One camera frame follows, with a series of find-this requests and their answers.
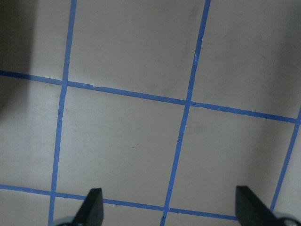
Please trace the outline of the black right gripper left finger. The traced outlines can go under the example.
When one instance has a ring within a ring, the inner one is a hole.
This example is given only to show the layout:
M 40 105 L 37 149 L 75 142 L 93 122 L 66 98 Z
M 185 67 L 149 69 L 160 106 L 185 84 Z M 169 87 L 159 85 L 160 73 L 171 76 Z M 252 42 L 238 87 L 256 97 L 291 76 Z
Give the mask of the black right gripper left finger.
M 104 219 L 101 188 L 92 188 L 73 218 L 72 226 L 101 226 Z

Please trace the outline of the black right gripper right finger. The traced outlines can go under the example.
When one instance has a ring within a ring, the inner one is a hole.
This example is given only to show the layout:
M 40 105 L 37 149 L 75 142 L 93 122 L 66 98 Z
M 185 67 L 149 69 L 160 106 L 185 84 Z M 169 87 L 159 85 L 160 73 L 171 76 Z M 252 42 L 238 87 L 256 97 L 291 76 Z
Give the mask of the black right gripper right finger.
M 237 186 L 235 216 L 241 226 L 285 226 L 248 186 Z

